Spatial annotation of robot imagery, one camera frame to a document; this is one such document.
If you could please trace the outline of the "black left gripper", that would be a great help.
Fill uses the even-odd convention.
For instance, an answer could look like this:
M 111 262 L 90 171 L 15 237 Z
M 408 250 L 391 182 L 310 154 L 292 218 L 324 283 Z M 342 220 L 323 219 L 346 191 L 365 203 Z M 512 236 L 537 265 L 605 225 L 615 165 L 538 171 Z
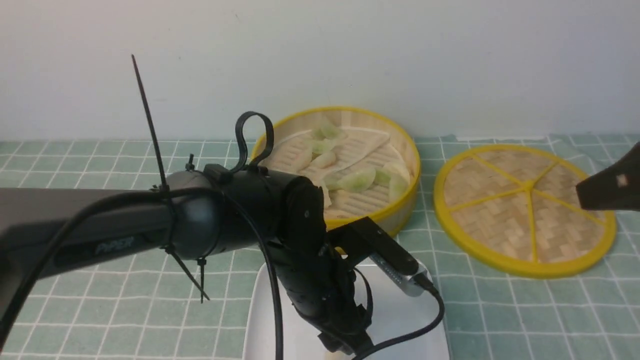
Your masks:
M 270 260 L 297 314 L 318 330 L 330 353 L 363 354 L 373 348 L 368 327 L 373 319 L 373 294 L 364 275 L 366 304 L 355 301 L 359 269 L 323 244 L 310 252 L 270 244 Z

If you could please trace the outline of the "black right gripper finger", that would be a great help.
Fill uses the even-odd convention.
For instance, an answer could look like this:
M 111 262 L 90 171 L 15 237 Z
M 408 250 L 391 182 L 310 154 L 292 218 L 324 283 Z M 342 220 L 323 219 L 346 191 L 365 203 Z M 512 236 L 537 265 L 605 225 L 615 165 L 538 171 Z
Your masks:
M 579 182 L 580 207 L 588 211 L 640 210 L 640 144 L 617 162 Z

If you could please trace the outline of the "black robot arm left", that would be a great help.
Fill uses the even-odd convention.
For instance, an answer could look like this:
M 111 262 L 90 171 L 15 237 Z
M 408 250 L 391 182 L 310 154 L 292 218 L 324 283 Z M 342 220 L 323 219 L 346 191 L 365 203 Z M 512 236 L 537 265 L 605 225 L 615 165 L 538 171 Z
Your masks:
M 363 357 L 372 309 L 354 265 L 330 245 L 324 196 L 306 177 L 266 170 L 181 171 L 169 190 L 3 187 L 1 342 L 43 278 L 163 249 L 181 262 L 260 246 L 297 314 L 331 352 Z

